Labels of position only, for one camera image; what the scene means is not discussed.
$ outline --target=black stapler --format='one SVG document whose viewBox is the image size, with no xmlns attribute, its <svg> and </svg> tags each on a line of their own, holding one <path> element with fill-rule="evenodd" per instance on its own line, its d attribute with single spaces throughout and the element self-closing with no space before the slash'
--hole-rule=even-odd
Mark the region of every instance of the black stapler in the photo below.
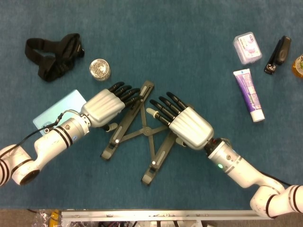
<svg viewBox="0 0 303 227">
<path fill-rule="evenodd" d="M 279 40 L 264 68 L 264 72 L 272 75 L 276 71 L 276 64 L 282 65 L 286 61 L 291 41 L 291 38 L 285 35 Z"/>
</svg>

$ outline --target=robot finger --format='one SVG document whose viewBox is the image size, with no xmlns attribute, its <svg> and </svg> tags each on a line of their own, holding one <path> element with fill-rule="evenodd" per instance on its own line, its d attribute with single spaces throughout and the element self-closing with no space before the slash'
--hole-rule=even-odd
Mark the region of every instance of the robot finger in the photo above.
<svg viewBox="0 0 303 227">
<path fill-rule="evenodd" d="M 124 85 L 124 82 L 120 81 L 118 83 L 115 83 L 113 86 L 111 86 L 108 90 L 110 92 L 114 92 L 116 91 L 119 87 L 123 86 Z"/>
<path fill-rule="evenodd" d="M 134 104 L 136 101 L 138 101 L 140 99 L 143 99 L 143 97 L 142 96 L 135 96 L 135 97 L 132 97 L 131 99 L 128 99 L 127 101 L 124 102 L 125 107 L 128 107 L 128 106 Z"/>
<path fill-rule="evenodd" d="M 170 121 L 167 120 L 164 116 L 162 116 L 159 111 L 155 111 L 151 108 L 147 108 L 146 112 L 148 112 L 150 115 L 152 115 L 154 118 L 158 119 L 162 124 L 169 126 L 170 125 Z"/>
<path fill-rule="evenodd" d="M 130 85 L 125 85 L 123 87 L 121 87 L 120 89 L 118 89 L 117 91 L 114 92 L 115 96 L 120 97 L 125 91 L 131 89 L 132 86 Z"/>
<path fill-rule="evenodd" d="M 123 101 L 127 100 L 130 96 L 132 96 L 133 94 L 135 94 L 137 92 L 140 92 L 140 88 L 131 89 L 128 92 L 126 92 L 125 94 L 123 94 L 120 97 L 120 100 L 123 102 Z"/>
<path fill-rule="evenodd" d="M 166 93 L 168 97 L 170 97 L 180 108 L 181 110 L 185 110 L 187 108 L 187 105 L 181 101 L 177 96 L 175 96 L 171 92 Z"/>
<path fill-rule="evenodd" d="M 104 129 L 104 131 L 109 131 L 109 125 L 105 124 L 103 126 L 101 126 L 102 129 Z"/>
<path fill-rule="evenodd" d="M 164 106 L 162 106 L 157 101 L 151 99 L 150 103 L 153 104 L 158 110 L 160 110 L 162 113 L 165 114 L 170 120 L 174 120 L 176 115 L 173 115 L 168 109 L 166 109 Z"/>
<path fill-rule="evenodd" d="M 171 103 L 166 98 L 160 96 L 159 99 L 175 114 L 181 113 L 181 110 L 178 107 L 176 107 L 175 105 L 173 105 L 173 103 Z"/>
</svg>

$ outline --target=cable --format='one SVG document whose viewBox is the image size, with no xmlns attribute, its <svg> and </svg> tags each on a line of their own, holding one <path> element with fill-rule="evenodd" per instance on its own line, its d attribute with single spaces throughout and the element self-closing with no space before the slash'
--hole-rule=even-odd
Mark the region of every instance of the cable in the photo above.
<svg viewBox="0 0 303 227">
<path fill-rule="evenodd" d="M 32 213 L 35 213 L 37 214 L 38 212 L 37 211 L 34 211 L 34 210 L 31 210 L 31 209 L 27 209 L 29 212 L 32 212 Z"/>
<path fill-rule="evenodd" d="M 264 172 L 261 172 L 261 171 L 260 171 L 260 173 L 262 173 L 263 175 L 268 176 L 268 177 L 270 177 L 270 178 L 273 178 L 274 180 L 276 180 L 276 181 L 278 181 L 278 182 L 280 182 L 280 183 L 282 183 L 282 184 L 285 184 L 285 185 L 287 185 L 287 186 L 292 186 L 292 184 L 287 183 L 287 182 L 285 182 L 285 181 L 282 181 L 282 180 L 280 180 L 280 179 L 278 179 L 278 178 L 276 178 L 276 177 L 274 177 L 274 176 L 272 176 L 272 175 L 269 175 L 269 174 L 264 173 Z"/>
<path fill-rule="evenodd" d="M 56 126 L 56 125 L 59 123 L 59 121 L 62 119 L 63 115 L 64 115 L 66 112 L 71 112 L 71 110 L 66 110 L 66 111 L 64 111 L 63 113 L 61 113 L 61 114 L 58 116 L 58 118 L 56 119 L 56 121 L 55 121 L 54 123 L 51 123 L 51 124 L 49 124 L 49 125 L 47 125 L 47 126 L 44 126 L 44 127 L 40 128 L 40 129 L 38 129 L 38 130 L 32 132 L 31 134 L 27 135 L 21 142 L 19 142 L 18 144 L 16 144 L 16 145 L 13 146 L 12 148 L 10 148 L 10 149 L 8 149 L 7 151 L 5 151 L 4 153 L 2 153 L 2 154 L 0 155 L 0 159 L 1 159 L 3 156 L 5 156 L 7 153 L 11 152 L 13 149 L 19 147 L 19 146 L 20 146 L 21 144 L 23 144 L 28 138 L 30 138 L 32 135 L 35 135 L 37 132 L 39 132 L 39 131 L 41 131 L 41 130 L 44 130 L 44 129 L 47 129 L 47 128 L 51 128 L 51 127 Z"/>
<path fill-rule="evenodd" d="M 116 223 L 117 223 L 117 222 L 114 221 L 114 222 L 110 223 L 107 227 L 113 227 Z"/>
<path fill-rule="evenodd" d="M 78 113 L 78 112 L 75 111 L 75 110 L 66 110 L 66 111 L 64 111 L 62 114 L 65 114 L 66 112 L 70 112 L 70 113 L 73 113 L 73 114 L 78 115 L 79 117 L 81 117 L 80 113 Z"/>
</svg>

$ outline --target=light blue notebook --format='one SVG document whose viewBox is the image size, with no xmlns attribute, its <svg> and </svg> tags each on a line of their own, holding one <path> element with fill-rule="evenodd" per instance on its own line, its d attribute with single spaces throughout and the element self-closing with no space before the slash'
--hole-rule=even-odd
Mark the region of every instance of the light blue notebook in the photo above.
<svg viewBox="0 0 303 227">
<path fill-rule="evenodd" d="M 64 97 L 59 102 L 54 104 L 52 107 L 50 107 L 49 109 L 45 110 L 42 114 L 37 116 L 33 120 L 33 123 L 38 129 L 40 129 L 48 124 L 53 123 L 57 119 L 57 117 L 65 110 L 72 109 L 77 112 L 80 112 L 82 106 L 85 103 L 86 103 L 86 101 L 82 97 L 82 95 L 79 93 L 79 91 L 73 90 L 66 97 Z M 72 116 L 73 116 L 73 113 L 70 113 L 70 112 L 65 113 L 58 125 L 65 122 Z M 45 132 L 43 130 L 41 130 L 40 132 L 42 135 L 45 135 Z"/>
</svg>

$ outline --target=purple toothpaste tube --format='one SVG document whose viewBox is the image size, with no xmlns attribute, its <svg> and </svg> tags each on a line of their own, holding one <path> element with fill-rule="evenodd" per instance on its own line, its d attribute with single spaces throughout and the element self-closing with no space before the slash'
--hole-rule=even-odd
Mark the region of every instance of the purple toothpaste tube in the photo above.
<svg viewBox="0 0 303 227">
<path fill-rule="evenodd" d="M 251 79 L 250 70 L 240 70 L 233 72 L 239 87 L 241 89 L 243 98 L 253 122 L 259 122 L 265 119 L 260 101 L 258 99 L 254 84 Z"/>
</svg>

